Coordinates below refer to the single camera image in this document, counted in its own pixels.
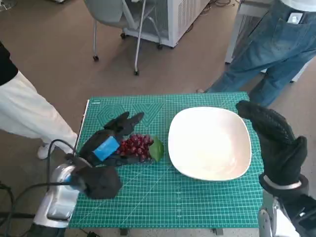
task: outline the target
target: chair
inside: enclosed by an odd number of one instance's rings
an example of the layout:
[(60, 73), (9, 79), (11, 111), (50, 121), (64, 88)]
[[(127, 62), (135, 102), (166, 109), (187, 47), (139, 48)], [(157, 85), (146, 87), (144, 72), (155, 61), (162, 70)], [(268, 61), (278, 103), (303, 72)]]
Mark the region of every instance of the chair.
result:
[[(134, 74), (139, 75), (138, 70), (138, 55), (140, 48), (141, 33), (143, 22), (148, 19), (154, 25), (154, 29), (158, 35), (159, 43), (158, 49), (162, 49), (161, 37), (156, 26), (155, 20), (150, 17), (150, 13), (155, 9), (155, 4), (143, 0), (141, 2), (132, 2), (131, 0), (84, 0), (90, 14), (94, 18), (94, 37), (93, 37), (93, 59), (98, 61), (99, 57), (96, 52), (96, 32), (97, 21), (108, 26), (118, 28), (132, 28), (138, 30), (138, 40), (135, 56), (135, 70)], [(126, 38), (125, 33), (121, 34), (122, 39)]]

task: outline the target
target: white bowl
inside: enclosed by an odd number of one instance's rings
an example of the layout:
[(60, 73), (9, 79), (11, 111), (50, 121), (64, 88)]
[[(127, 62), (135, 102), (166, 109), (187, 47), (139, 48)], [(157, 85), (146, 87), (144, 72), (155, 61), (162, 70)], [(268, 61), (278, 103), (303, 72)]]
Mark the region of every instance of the white bowl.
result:
[(179, 112), (170, 126), (168, 149), (178, 171), (201, 180), (238, 178), (251, 162), (251, 142), (244, 121), (234, 112), (214, 107)]

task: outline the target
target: robotic hand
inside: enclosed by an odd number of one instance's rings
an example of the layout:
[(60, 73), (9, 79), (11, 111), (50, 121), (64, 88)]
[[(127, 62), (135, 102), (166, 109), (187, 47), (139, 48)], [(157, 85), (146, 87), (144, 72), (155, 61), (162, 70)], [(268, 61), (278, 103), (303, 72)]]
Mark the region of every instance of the robotic hand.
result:
[(308, 196), (308, 180), (300, 174), (307, 156), (307, 139), (295, 138), (277, 112), (240, 101), (238, 114), (257, 132), (264, 173), (263, 206), (258, 214), (260, 237), (316, 236), (316, 201)]
[(63, 237), (75, 209), (79, 193), (91, 199), (114, 198), (122, 187), (115, 166), (137, 163), (136, 158), (121, 158), (113, 153), (124, 136), (134, 131), (144, 113), (128, 118), (125, 112), (95, 132), (79, 155), (67, 154), (67, 163), (57, 167), (51, 182), (70, 182), (71, 186), (54, 186), (46, 193), (28, 237)]

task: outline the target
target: grapes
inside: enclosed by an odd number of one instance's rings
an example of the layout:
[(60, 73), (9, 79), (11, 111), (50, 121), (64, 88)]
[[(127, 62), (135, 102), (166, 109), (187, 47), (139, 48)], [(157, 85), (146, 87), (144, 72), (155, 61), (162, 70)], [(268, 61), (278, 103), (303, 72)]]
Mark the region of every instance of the grapes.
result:
[(140, 162), (151, 161), (149, 146), (154, 143), (150, 135), (133, 134), (127, 140), (121, 142), (116, 154), (120, 156), (136, 156)]

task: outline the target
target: floor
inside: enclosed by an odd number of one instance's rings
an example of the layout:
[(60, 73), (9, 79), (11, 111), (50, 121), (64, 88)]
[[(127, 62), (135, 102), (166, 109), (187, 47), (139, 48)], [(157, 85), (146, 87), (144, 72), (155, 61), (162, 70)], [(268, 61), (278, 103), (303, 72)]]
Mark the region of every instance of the floor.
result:
[[(87, 99), (91, 96), (190, 93), (212, 84), (224, 69), (224, 58), (237, 6), (212, 7), (194, 28), (171, 50), (157, 51), (143, 42), (140, 76), (133, 75), (136, 40), (122, 41), (120, 30), (98, 27), (100, 61), (92, 60), (92, 19), (83, 1), (56, 4), (48, 0), (19, 0), (11, 10), (0, 13), (0, 38), (10, 50), (19, 70), (78, 132)], [(309, 155), (303, 174), (310, 180), (310, 194), (316, 198), (316, 119), (314, 102), (316, 62), (301, 79), (289, 85), (272, 104), (293, 126), (297, 135), (308, 138)], [(36, 158), (40, 140), (0, 131), (0, 180), (17, 195), (26, 186), (44, 179), (45, 162)], [(53, 165), (63, 161), (55, 151)], [(25, 197), (19, 211), (35, 212), (44, 190)], [(1, 209), (8, 198), (0, 193)], [(22, 233), (30, 222), (13, 222), (13, 233)], [(117, 230), (96, 230), (101, 236), (118, 236)], [(225, 236), (257, 236), (256, 229), (224, 230)], [(210, 230), (132, 230), (131, 237), (211, 236)], [(80, 230), (67, 230), (68, 237), (83, 237)]]

